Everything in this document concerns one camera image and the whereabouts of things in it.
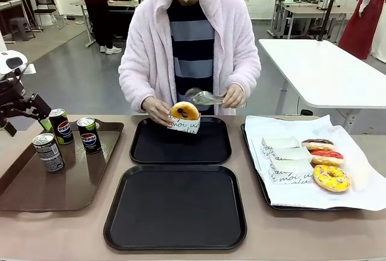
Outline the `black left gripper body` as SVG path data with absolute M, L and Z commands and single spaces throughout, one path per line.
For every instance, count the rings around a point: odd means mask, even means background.
M 30 99 L 25 97 L 25 89 L 18 77 L 1 80 L 1 117 L 31 117 Z

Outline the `person's right hand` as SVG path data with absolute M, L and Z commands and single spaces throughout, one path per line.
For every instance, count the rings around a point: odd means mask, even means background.
M 165 127 L 172 126 L 173 120 L 169 116 L 171 107 L 167 103 L 149 96 L 142 101 L 142 109 L 154 122 Z

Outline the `person's left hand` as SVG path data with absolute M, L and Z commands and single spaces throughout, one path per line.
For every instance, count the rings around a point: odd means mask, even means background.
M 228 86 L 223 95 L 222 106 L 224 108 L 238 108 L 245 103 L 245 93 L 242 87 L 236 83 Z

